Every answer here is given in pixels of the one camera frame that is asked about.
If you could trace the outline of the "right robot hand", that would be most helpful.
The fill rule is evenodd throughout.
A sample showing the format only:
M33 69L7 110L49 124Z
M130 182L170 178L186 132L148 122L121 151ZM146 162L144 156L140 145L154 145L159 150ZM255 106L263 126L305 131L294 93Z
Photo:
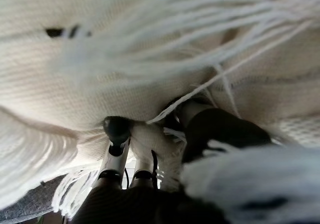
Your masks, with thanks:
M204 156L204 151L227 154L271 143L270 135L256 124L222 109L190 101L171 114L165 124L186 138L182 163ZM98 178L72 219L74 224L223 224L215 207L195 201L182 191L165 192L156 186L157 155L140 167L132 182L122 189L125 161L132 140L132 122L119 116L105 118L103 128L110 146Z

